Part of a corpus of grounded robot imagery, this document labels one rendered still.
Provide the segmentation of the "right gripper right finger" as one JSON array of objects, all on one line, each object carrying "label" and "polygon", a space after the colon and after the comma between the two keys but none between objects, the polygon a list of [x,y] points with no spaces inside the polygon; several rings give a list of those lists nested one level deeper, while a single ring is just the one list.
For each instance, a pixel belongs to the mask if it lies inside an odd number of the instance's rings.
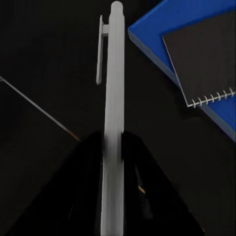
[{"label": "right gripper right finger", "polygon": [[[143,140],[123,132],[127,236],[206,236]],[[154,219],[143,217],[135,164]]]}]

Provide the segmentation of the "pen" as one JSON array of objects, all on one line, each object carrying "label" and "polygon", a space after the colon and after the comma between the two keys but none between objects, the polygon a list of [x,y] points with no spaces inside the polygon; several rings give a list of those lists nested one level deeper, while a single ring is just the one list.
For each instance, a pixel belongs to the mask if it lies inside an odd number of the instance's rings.
[{"label": "pen", "polygon": [[100,236],[123,236],[124,202],[124,14],[111,5],[109,24],[100,17],[96,82],[101,84],[103,39],[108,36]]}]

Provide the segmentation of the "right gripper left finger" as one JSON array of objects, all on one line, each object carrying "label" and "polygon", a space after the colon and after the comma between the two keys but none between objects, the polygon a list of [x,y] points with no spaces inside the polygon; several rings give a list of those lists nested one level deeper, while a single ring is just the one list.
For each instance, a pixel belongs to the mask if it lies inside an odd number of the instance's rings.
[{"label": "right gripper left finger", "polygon": [[101,131],[87,135],[5,236],[93,236]]}]

